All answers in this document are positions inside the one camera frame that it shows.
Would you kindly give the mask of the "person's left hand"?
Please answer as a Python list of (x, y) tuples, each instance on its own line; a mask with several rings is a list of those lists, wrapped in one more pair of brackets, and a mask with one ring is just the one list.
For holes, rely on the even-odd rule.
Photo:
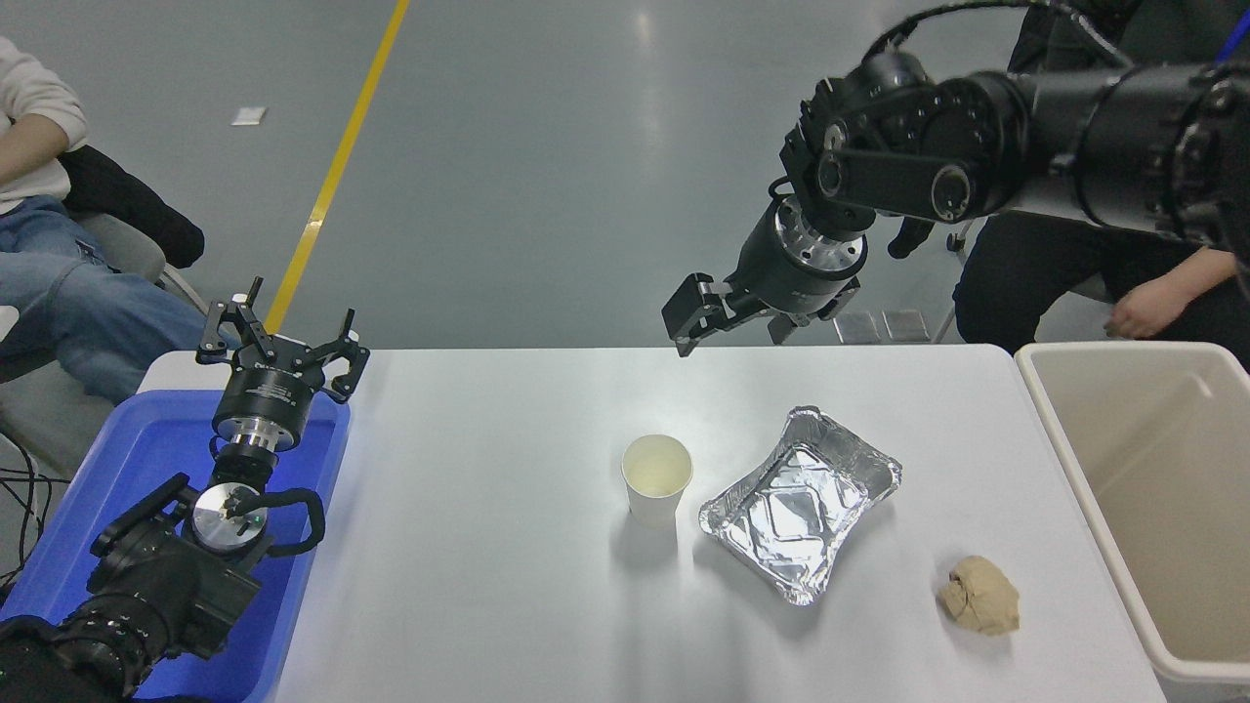
[(1110, 338), (1142, 340), (1156, 336), (1188, 310), (1195, 294), (1172, 276), (1134, 286), (1112, 306), (1104, 325)]

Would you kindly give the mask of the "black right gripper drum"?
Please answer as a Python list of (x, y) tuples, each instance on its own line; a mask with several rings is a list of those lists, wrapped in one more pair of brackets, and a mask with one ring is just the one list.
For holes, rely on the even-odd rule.
[(830, 319), (858, 291), (860, 239), (818, 235), (795, 210), (768, 210), (728, 276), (728, 306)]

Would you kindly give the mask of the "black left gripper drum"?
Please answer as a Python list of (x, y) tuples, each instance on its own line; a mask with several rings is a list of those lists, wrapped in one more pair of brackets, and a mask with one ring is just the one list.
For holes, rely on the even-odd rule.
[(212, 418), (218, 437), (232, 437), (250, 418), (272, 423), (282, 437), (301, 437), (322, 372), (289, 372), (266, 365), (230, 367), (230, 378)]

